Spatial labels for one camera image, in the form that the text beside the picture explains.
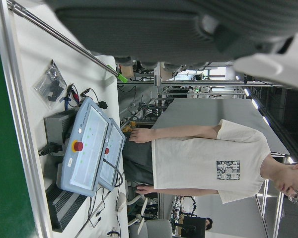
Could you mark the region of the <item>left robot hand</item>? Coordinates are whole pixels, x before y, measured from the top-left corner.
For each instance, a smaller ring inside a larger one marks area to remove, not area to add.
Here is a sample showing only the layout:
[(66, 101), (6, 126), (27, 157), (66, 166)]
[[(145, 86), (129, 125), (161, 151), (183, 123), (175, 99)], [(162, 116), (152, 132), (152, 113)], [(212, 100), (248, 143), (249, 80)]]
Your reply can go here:
[(49, 0), (89, 50), (120, 63), (235, 71), (298, 89), (298, 0)]

